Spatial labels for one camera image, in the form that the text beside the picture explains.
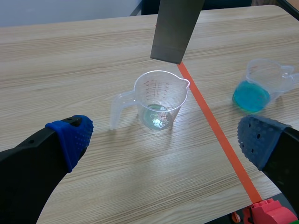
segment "wood grain surface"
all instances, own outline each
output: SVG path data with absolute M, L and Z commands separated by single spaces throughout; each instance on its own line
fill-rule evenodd
M 286 0 L 289 2 L 295 9 L 299 10 L 299 1 L 298 0 Z
M 109 130 L 118 93 L 150 70 L 180 73 L 150 59 L 156 15 L 0 29 L 1 150 L 48 122 L 75 114 L 94 121 L 91 144 L 57 186 L 39 224 L 200 224 L 250 205 L 192 94 L 174 125 L 141 125 L 135 107 Z M 241 153 L 231 101 L 248 61 L 299 66 L 299 23 L 261 6 L 203 11 L 184 62 L 262 198 L 278 189 Z M 262 115 L 299 129 L 299 89 Z

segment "clear plastic measuring cup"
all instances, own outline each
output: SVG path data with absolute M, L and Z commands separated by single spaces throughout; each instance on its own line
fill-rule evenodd
M 299 74 L 294 67 L 268 59 L 254 59 L 247 65 L 247 74 L 235 92 L 235 102 L 244 110 L 257 112 L 294 88 Z
M 130 92 L 119 94 L 111 105 L 110 128 L 117 127 L 121 111 L 137 105 L 141 122 L 154 130 L 172 125 L 188 95 L 190 83 L 167 71 L 149 71 L 141 75 Z

